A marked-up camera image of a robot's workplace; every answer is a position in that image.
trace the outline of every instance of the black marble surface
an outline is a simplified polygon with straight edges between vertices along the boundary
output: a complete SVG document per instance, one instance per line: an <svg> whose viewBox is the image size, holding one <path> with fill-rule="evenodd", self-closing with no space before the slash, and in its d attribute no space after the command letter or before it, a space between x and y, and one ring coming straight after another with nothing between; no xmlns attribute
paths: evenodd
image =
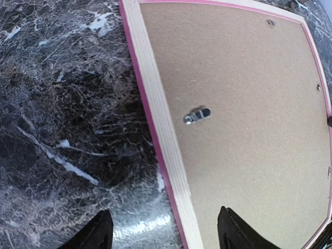
<svg viewBox="0 0 332 249"><path fill-rule="evenodd" d="M331 86L323 5L262 2L305 17ZM103 209L114 249L182 248L118 3L3 0L0 20L0 249L57 248Z"/></svg>

